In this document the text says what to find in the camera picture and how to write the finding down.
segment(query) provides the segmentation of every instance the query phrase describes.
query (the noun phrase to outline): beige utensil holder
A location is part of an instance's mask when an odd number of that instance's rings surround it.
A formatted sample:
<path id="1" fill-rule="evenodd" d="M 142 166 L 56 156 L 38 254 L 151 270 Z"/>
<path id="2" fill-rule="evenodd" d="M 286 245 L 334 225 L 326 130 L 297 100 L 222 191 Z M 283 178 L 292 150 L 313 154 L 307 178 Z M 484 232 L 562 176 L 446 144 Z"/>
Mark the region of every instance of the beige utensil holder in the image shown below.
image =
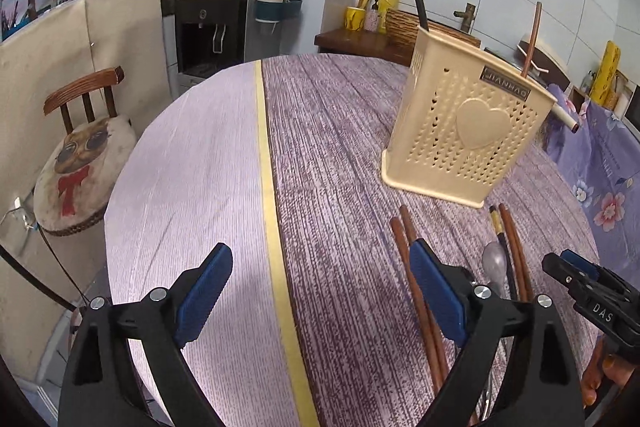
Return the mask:
<path id="1" fill-rule="evenodd" d="M 555 102 L 506 62 L 420 28 L 382 179 L 481 208 Z"/>

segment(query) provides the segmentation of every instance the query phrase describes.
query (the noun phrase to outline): human hand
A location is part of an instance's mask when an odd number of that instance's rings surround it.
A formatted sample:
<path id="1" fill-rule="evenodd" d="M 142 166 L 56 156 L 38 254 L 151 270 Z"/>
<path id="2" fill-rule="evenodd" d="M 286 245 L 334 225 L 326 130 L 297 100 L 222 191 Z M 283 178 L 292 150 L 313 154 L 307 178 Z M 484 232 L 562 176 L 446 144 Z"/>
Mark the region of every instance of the human hand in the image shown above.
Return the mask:
<path id="1" fill-rule="evenodd" d="M 637 367 L 617 355 L 607 355 L 602 361 L 601 368 L 600 360 L 602 359 L 603 348 L 604 339 L 600 338 L 593 349 L 589 365 L 587 365 L 587 368 L 582 374 L 580 388 L 582 390 L 582 405 L 584 407 L 589 407 L 595 403 L 597 398 L 596 391 L 602 383 L 603 376 L 609 378 L 609 380 L 622 389 Z"/>

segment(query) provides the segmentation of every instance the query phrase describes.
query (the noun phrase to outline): red bow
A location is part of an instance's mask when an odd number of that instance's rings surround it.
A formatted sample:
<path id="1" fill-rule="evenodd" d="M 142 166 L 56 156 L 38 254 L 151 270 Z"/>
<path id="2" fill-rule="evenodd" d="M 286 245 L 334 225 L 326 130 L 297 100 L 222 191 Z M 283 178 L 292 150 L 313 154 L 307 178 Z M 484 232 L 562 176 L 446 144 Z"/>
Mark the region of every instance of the red bow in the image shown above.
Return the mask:
<path id="1" fill-rule="evenodd" d="M 58 180 L 58 197 L 65 193 L 65 199 L 62 200 L 62 216 L 75 216 L 74 208 L 74 188 L 79 187 L 89 175 L 89 165 L 85 165 L 79 171 L 73 172 L 68 176 L 60 176 Z"/>

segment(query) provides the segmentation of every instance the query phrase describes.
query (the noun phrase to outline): heart emblem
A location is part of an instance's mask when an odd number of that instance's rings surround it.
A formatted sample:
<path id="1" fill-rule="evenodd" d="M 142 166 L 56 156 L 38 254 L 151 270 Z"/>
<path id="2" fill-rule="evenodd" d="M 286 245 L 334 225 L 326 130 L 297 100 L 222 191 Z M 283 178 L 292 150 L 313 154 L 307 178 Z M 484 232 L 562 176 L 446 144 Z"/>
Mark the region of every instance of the heart emblem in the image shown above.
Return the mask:
<path id="1" fill-rule="evenodd" d="M 511 130 L 511 118 L 502 109 L 491 109 L 479 98 L 470 98 L 456 113 L 458 136 L 466 149 L 481 149 L 499 142 Z"/>

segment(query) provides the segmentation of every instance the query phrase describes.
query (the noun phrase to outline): brand label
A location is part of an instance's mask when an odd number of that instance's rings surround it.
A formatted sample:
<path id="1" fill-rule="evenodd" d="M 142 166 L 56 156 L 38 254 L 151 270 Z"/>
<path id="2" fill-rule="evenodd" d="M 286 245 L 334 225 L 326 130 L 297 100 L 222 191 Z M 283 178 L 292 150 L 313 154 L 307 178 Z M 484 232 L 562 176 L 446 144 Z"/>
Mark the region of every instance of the brand label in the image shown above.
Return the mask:
<path id="1" fill-rule="evenodd" d="M 498 89 L 511 93 L 516 98 L 526 102 L 531 90 L 529 87 L 523 86 L 521 83 L 511 80 L 510 78 L 492 70 L 491 68 L 484 67 L 480 80 L 483 80 L 487 84 L 492 84 Z"/>
<path id="2" fill-rule="evenodd" d="M 593 306 L 593 309 L 591 310 L 593 313 L 595 313 L 599 318 L 604 319 L 605 322 L 611 322 L 611 319 L 613 319 L 613 313 L 611 313 L 610 311 L 608 311 L 603 305 L 601 304 L 595 304 Z"/>

